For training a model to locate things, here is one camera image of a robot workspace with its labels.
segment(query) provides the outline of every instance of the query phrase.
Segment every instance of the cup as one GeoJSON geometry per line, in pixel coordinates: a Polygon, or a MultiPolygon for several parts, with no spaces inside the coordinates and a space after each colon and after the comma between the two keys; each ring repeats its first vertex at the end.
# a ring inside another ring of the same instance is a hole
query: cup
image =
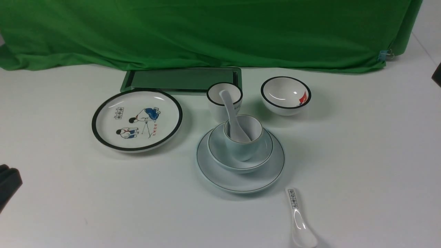
{"type": "Polygon", "coordinates": [[[228,120],[227,109],[225,108],[224,102],[219,96],[219,92],[221,92],[222,90],[227,90],[230,93],[236,114],[239,112],[240,106],[242,105],[243,97],[242,90],[231,83],[216,83],[208,88],[208,108],[210,109],[211,115],[218,123],[222,123],[228,120]]]}
{"type": "Polygon", "coordinates": [[[224,139],[232,157],[239,161],[246,161],[253,157],[263,141],[263,127],[260,121],[249,115],[238,115],[237,121],[243,131],[251,139],[250,142],[236,142],[230,138],[230,122],[224,124],[224,139]]]}

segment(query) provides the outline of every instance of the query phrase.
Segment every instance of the spoon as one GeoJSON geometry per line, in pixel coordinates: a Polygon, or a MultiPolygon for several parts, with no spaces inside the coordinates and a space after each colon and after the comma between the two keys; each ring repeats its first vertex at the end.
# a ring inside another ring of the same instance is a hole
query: spoon
{"type": "Polygon", "coordinates": [[[294,188],[285,189],[292,213],[292,240],[301,248],[317,247],[317,238],[308,228],[299,211],[299,201],[294,188]]]}
{"type": "Polygon", "coordinates": [[[250,142],[251,139],[240,127],[239,122],[236,118],[236,112],[234,111],[233,100],[231,95],[227,90],[221,90],[219,96],[222,98],[225,107],[227,108],[228,118],[230,121],[230,138],[236,142],[246,143],[250,142]]]}

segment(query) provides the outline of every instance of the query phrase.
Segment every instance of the green cloth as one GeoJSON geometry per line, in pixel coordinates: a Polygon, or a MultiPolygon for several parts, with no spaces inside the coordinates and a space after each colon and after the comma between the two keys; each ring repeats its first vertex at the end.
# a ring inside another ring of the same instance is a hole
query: green cloth
{"type": "Polygon", "coordinates": [[[422,0],[2,0],[0,67],[362,73],[406,48],[422,0]]]}

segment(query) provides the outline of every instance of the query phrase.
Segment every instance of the cartoon illustration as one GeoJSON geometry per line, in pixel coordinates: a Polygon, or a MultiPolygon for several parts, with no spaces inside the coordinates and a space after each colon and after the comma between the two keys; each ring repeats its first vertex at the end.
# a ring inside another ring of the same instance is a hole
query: cartoon illustration
{"type": "Polygon", "coordinates": [[[305,91],[305,94],[303,94],[302,98],[299,99],[299,101],[300,101],[299,105],[302,105],[303,103],[305,103],[306,100],[308,100],[308,96],[306,95],[306,91],[305,91]]]}
{"type": "Polygon", "coordinates": [[[116,131],[116,134],[125,139],[132,139],[136,138],[137,134],[139,134],[138,129],[139,128],[121,128],[116,131]]]}
{"type": "Polygon", "coordinates": [[[161,112],[159,111],[159,108],[154,107],[152,108],[146,108],[143,109],[139,114],[137,114],[135,117],[132,117],[129,119],[129,123],[135,123],[138,121],[143,121],[144,122],[144,128],[142,129],[141,134],[144,134],[144,131],[147,127],[147,131],[149,132],[149,138],[153,135],[155,136],[156,134],[156,130],[157,129],[157,124],[154,125],[154,128],[152,128],[153,132],[150,132],[149,128],[149,122],[153,121],[156,122],[156,120],[158,119],[159,115],[161,114],[161,112]]]}
{"type": "Polygon", "coordinates": [[[146,108],[143,109],[139,114],[137,114],[135,117],[132,117],[129,119],[130,123],[134,123],[137,121],[153,121],[156,122],[161,112],[159,111],[159,108],[146,108]]]}

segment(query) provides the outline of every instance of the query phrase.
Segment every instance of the dinner plate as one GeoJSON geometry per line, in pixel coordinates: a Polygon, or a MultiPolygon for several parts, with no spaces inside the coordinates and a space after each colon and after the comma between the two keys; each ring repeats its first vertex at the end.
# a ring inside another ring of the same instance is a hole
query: dinner plate
{"type": "Polygon", "coordinates": [[[182,108],[171,95],[136,89],[115,95],[95,112],[92,131],[104,145],[128,153],[157,148],[181,126],[182,108]]]}
{"type": "Polygon", "coordinates": [[[253,157],[246,161],[235,159],[225,144],[224,124],[215,127],[208,136],[208,152],[215,161],[226,170],[235,173],[251,173],[260,169],[269,160],[273,152],[273,141],[269,133],[264,130],[261,143],[253,157]]]}
{"type": "Polygon", "coordinates": [[[210,132],[199,142],[196,164],[201,174],[211,184],[231,193],[249,194],[264,190],[279,179],[285,164],[285,155],[279,140],[270,132],[268,133],[273,140],[273,152],[269,160],[259,170],[247,174],[225,170],[216,163],[207,149],[210,132]]]}

